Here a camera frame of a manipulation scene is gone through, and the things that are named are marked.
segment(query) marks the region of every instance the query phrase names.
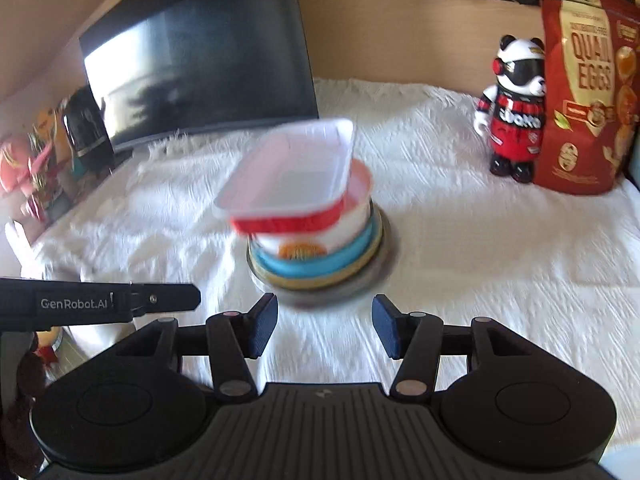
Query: panda head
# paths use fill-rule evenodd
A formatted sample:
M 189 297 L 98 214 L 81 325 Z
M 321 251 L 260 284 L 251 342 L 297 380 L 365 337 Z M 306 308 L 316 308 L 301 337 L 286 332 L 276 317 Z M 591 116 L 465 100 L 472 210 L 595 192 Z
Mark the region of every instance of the panda head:
M 494 73 L 500 86 L 520 95 L 542 97 L 545 94 L 545 51 L 539 38 L 517 40 L 503 36 Z

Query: green leaf graphic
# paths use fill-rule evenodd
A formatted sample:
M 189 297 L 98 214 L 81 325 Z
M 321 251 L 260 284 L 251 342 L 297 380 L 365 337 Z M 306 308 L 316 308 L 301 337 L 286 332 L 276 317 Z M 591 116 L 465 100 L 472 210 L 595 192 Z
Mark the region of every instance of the green leaf graphic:
M 571 124 L 569 124 L 569 119 L 562 115 L 558 110 L 554 110 L 554 115 L 556 117 L 556 124 L 559 128 L 573 131 Z

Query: ceiling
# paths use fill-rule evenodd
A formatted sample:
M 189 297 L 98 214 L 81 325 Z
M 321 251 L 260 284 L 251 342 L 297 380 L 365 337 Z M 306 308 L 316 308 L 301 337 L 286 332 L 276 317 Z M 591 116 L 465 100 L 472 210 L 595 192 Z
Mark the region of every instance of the ceiling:
M 0 102 L 41 74 L 104 0 L 0 0 Z

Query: black monitor screen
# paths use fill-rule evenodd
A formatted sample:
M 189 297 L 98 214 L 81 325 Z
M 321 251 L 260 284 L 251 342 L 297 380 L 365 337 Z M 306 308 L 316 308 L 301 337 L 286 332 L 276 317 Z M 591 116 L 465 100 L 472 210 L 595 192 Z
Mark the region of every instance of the black monitor screen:
M 318 116 L 298 0 L 123 0 L 80 45 L 116 148 Z

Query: ridged black panel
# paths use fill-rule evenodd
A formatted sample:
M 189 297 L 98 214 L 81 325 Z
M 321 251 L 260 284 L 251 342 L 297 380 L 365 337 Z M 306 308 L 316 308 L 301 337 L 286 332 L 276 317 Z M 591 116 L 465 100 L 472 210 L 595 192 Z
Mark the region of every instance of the ridged black panel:
M 144 471 L 93 475 L 51 466 L 42 480 L 607 480 L 595 464 L 524 474 L 487 465 L 447 440 L 427 408 L 377 384 L 268 384 L 220 409 L 187 451 Z

